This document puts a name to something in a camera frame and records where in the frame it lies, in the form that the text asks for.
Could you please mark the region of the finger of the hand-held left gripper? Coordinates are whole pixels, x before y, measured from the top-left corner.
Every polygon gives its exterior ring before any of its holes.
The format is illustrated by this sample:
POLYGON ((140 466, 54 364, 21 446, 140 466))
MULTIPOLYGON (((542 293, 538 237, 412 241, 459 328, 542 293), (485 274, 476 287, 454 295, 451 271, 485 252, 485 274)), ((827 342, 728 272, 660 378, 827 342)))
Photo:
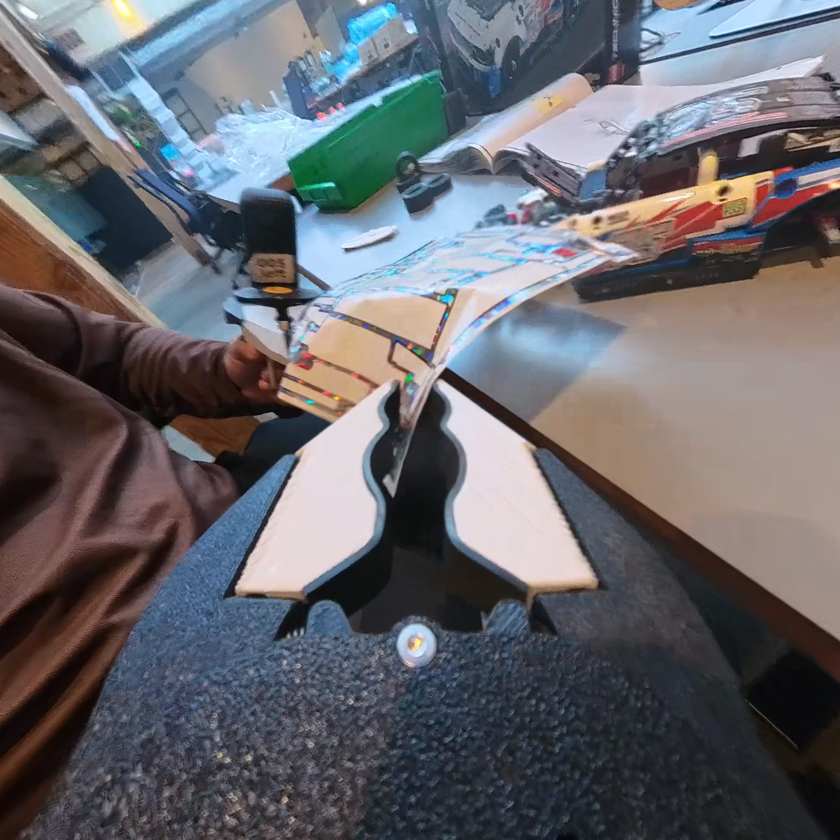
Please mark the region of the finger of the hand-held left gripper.
POLYGON ((288 324, 276 309, 252 303, 239 303, 239 327, 244 341, 268 360, 289 364, 288 324))

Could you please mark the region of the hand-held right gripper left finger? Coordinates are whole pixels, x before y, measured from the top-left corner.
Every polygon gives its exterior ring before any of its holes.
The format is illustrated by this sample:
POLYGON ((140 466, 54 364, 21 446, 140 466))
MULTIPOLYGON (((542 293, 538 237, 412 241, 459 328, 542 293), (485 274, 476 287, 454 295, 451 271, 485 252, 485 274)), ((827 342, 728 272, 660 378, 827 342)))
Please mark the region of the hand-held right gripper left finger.
POLYGON ((237 596, 305 602, 376 548, 399 406, 397 382, 386 382, 298 451, 246 554, 237 596))

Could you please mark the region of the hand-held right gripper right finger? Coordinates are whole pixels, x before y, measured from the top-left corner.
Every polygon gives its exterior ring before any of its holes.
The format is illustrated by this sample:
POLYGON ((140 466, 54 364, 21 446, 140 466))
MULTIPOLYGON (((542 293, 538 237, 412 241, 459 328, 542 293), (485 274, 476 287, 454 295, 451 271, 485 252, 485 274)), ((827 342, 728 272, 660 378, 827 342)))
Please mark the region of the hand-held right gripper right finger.
POLYGON ((440 430, 458 457, 444 505, 454 548, 529 606, 538 595, 596 590, 592 562, 537 449, 453 386, 436 384, 435 396, 443 404, 440 430))

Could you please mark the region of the holographic sticker sheet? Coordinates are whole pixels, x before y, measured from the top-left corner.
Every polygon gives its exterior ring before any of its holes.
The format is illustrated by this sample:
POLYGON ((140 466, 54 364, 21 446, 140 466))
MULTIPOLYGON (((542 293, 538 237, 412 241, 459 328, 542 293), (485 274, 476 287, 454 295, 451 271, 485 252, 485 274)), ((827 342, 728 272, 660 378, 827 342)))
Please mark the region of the holographic sticker sheet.
POLYGON ((489 227, 432 240, 323 292, 291 321, 276 399, 335 422, 383 384, 400 391, 394 496, 425 402, 448 364, 523 302, 635 261, 613 241, 559 227, 489 227))

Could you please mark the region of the grey desk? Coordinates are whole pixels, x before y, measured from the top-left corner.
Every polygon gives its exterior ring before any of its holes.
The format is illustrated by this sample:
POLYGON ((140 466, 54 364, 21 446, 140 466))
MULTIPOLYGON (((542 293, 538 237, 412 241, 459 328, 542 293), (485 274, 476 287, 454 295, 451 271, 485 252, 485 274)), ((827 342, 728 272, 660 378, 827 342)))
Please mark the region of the grey desk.
POLYGON ((838 247, 751 280, 500 319, 448 379, 838 638, 838 247))

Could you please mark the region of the person's left hand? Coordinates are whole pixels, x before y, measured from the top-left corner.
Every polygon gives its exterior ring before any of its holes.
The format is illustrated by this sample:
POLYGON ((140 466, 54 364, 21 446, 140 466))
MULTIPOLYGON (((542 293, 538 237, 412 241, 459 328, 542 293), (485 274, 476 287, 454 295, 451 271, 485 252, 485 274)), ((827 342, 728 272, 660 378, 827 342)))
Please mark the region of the person's left hand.
POLYGON ((223 367, 229 380, 249 403, 277 403, 278 376, 283 366, 263 354, 243 335, 225 346, 223 367))

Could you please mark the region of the clear plastic bags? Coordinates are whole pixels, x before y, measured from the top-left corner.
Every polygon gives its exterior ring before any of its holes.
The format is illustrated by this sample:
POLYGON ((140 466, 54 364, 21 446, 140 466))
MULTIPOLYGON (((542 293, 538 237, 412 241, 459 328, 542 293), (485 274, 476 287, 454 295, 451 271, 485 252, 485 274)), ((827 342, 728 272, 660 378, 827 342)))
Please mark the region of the clear plastic bags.
POLYGON ((283 108, 231 112, 215 122, 214 153, 232 173, 269 182, 290 173, 291 158, 333 127, 330 121, 302 119, 283 108))

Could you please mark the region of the dark blue office chair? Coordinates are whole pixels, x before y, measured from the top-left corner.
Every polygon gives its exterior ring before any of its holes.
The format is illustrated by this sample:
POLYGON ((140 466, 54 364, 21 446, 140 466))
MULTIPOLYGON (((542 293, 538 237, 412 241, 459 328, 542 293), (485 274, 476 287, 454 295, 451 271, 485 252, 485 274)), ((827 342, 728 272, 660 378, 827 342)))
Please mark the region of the dark blue office chair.
POLYGON ((129 180, 172 211, 190 236, 203 238, 215 249, 209 261, 215 274, 222 274, 219 260, 225 252, 243 251, 245 240, 237 212, 219 205, 204 192, 171 183, 150 170, 136 170, 129 180))

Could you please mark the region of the green plastic bin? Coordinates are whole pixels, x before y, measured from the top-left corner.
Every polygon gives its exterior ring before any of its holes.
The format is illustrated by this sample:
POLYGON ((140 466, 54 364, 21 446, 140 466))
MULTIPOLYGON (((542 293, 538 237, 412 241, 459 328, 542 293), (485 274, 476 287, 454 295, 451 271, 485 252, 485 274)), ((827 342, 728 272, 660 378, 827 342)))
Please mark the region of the green plastic bin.
POLYGON ((448 137, 439 70, 382 95, 289 160, 300 199, 350 211, 396 178, 403 152, 422 157, 448 137))

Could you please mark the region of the loose toy car parts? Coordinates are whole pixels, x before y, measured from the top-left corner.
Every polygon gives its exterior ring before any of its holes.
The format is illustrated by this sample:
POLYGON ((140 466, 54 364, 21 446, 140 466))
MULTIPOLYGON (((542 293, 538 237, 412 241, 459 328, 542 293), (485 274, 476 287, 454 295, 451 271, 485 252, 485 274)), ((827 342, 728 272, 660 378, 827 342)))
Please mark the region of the loose toy car parts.
POLYGON ((566 211, 555 200, 555 196, 541 188, 536 188, 522 194, 512 205, 492 206, 476 223, 476 227, 544 226, 559 221, 565 215, 566 211))

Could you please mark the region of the toy race car box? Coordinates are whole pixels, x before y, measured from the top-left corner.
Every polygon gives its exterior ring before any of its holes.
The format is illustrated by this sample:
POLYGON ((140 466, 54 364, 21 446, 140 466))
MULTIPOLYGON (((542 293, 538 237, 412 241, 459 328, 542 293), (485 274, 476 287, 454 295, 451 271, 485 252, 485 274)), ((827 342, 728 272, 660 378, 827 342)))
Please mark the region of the toy race car box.
POLYGON ((602 58, 610 2, 436 2, 437 24, 467 113, 506 109, 602 58))

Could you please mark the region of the thick open instruction booklet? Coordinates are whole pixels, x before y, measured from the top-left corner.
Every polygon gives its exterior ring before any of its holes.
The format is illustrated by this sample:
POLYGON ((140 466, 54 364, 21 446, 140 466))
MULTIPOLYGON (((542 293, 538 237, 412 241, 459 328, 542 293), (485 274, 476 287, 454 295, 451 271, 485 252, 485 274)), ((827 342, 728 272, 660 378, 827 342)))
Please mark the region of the thick open instruction booklet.
POLYGON ((639 123, 697 98, 752 82, 813 77, 824 57, 797 60, 732 80, 694 86, 610 85, 594 91, 570 73, 518 104, 481 118, 419 161, 426 174, 499 175, 531 150, 583 172, 600 168, 639 123))

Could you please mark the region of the toy race car model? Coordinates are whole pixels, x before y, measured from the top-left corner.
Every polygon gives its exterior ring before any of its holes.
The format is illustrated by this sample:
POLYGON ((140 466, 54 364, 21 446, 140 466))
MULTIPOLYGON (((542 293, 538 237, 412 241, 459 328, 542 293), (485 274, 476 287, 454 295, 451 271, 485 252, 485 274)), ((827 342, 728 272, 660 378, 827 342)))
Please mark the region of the toy race car model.
POLYGON ((573 281, 596 302, 754 277, 767 251, 838 246, 838 81, 828 73, 722 90, 641 122, 595 171, 531 150, 559 227, 635 261, 573 281))

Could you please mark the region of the white flat device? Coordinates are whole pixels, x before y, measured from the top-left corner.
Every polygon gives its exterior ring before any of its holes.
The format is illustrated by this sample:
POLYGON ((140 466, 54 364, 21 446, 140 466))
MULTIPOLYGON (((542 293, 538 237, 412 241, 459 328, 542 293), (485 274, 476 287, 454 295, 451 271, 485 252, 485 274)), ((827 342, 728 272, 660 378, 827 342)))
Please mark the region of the white flat device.
POLYGON ((795 25, 816 23, 839 12, 838 1, 753 1, 714 27, 709 38, 765 35, 795 25))

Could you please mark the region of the wooden post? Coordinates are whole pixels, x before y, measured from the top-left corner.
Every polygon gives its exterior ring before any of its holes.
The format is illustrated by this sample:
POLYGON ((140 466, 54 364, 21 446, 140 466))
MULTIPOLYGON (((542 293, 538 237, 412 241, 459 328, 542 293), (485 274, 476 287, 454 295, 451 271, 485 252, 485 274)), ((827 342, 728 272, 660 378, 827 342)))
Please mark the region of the wooden post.
POLYGON ((210 265, 212 257, 202 242, 186 232, 175 212, 132 182, 131 178, 135 172, 144 168, 144 161, 136 150, 127 145, 122 134, 120 140, 111 139, 91 117, 89 111, 70 94, 70 87, 76 82, 67 81, 67 77, 56 69, 46 47, 42 45, 42 39, 33 35, 5 2, 2 2, 1 11, 1 43, 22 70, 38 84, 47 98, 65 114, 73 127, 88 142, 98 160, 115 172, 126 189, 131 191, 166 228, 171 238, 183 247, 199 266, 210 265))

